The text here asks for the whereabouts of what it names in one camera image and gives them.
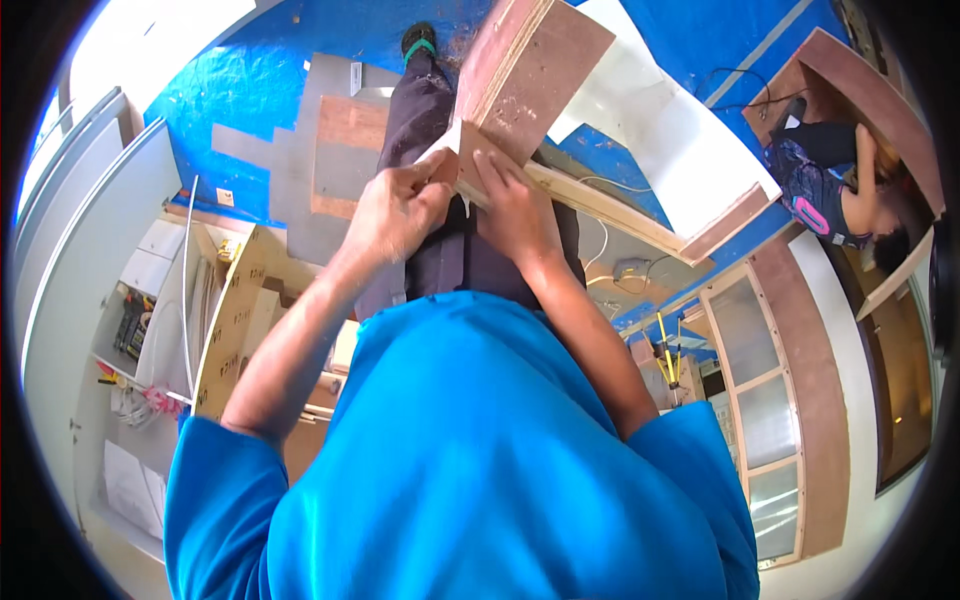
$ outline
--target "electrical outlet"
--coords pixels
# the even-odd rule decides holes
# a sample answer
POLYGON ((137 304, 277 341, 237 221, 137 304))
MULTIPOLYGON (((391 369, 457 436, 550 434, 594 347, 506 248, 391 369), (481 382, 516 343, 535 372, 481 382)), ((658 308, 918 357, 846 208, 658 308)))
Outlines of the electrical outlet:
POLYGON ((228 189, 217 188, 217 204, 233 206, 233 192, 228 189))

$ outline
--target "hand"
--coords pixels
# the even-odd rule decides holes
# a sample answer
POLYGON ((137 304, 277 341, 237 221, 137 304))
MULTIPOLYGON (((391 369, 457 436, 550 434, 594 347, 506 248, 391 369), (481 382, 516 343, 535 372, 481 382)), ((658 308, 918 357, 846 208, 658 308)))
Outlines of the hand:
POLYGON ((473 153, 489 205, 479 211, 477 231, 501 254, 514 261, 525 279, 548 263, 563 264, 557 217, 546 192, 523 170, 496 153, 473 153))
POLYGON ((384 169, 367 183, 338 253, 374 269, 409 258, 446 216, 453 186, 430 181, 453 152, 444 148, 409 167, 384 169))

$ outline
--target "person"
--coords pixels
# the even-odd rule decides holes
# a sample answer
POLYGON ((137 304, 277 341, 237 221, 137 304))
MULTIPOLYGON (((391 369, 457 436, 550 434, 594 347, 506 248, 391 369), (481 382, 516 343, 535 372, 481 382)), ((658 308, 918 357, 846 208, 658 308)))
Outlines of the person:
MULTIPOLYGON (((796 98, 784 115, 800 121, 804 108, 803 99, 796 98)), ((876 265, 887 274, 909 254, 909 235, 900 220, 907 209, 904 195, 892 182, 877 185, 876 140, 862 123, 776 127, 764 158, 783 189, 780 202, 819 237, 858 250, 873 241, 876 265), (853 166, 856 189, 843 178, 853 166)))
POLYGON ((659 416, 546 194, 515 164, 462 156, 491 201, 465 219, 431 179, 450 151, 412 164, 452 107, 434 47, 425 24, 404 36, 388 166, 342 247, 220 422, 183 427, 164 522, 173 597, 757 598, 753 524, 709 403, 659 416), (460 238, 454 289, 437 273, 458 256, 443 231, 460 238), (290 488, 284 440, 353 305, 377 301, 290 488))

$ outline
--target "shoe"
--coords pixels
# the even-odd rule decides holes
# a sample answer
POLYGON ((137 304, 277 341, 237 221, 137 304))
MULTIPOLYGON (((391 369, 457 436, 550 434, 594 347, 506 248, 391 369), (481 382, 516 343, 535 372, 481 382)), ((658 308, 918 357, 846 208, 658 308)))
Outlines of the shoe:
POLYGON ((433 26, 426 21, 414 23, 404 32, 400 39, 400 54, 403 56, 403 65, 406 66, 414 54, 423 50, 430 56, 437 56, 437 33, 433 26))
POLYGON ((786 110, 783 111, 783 114, 777 119, 777 124, 774 125, 774 128, 771 132, 780 132, 786 129, 786 122, 790 117, 793 117, 800 121, 804 121, 804 113, 806 112, 806 98, 803 96, 797 96, 790 101, 786 106, 786 110))

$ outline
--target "person lying down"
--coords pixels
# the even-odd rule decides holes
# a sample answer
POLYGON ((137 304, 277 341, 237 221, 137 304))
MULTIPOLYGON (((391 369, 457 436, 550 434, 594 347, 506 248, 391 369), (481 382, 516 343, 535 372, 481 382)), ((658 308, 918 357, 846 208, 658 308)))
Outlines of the person lying down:
POLYGON ((876 141, 867 127, 800 123, 775 129, 771 138, 763 151, 767 170, 794 218, 838 246, 862 250, 873 240, 876 266, 893 273, 910 252, 909 203, 896 182, 877 183, 876 141), (843 177, 852 167, 855 189, 843 177))

